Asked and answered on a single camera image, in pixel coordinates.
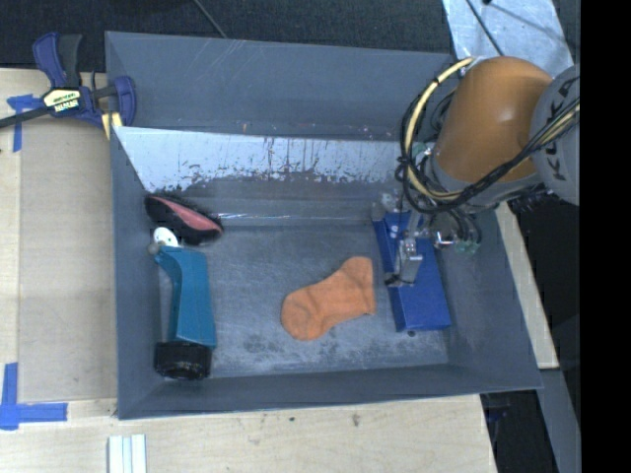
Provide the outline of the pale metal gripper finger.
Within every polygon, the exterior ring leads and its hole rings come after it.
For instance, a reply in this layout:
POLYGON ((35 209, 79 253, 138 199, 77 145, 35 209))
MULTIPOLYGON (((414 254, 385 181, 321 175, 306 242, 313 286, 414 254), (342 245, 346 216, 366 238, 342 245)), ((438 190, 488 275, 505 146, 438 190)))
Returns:
POLYGON ((397 257, 399 281, 405 285, 413 285, 424 260, 423 254, 419 251, 417 240, 414 237, 401 239, 398 243, 397 257))

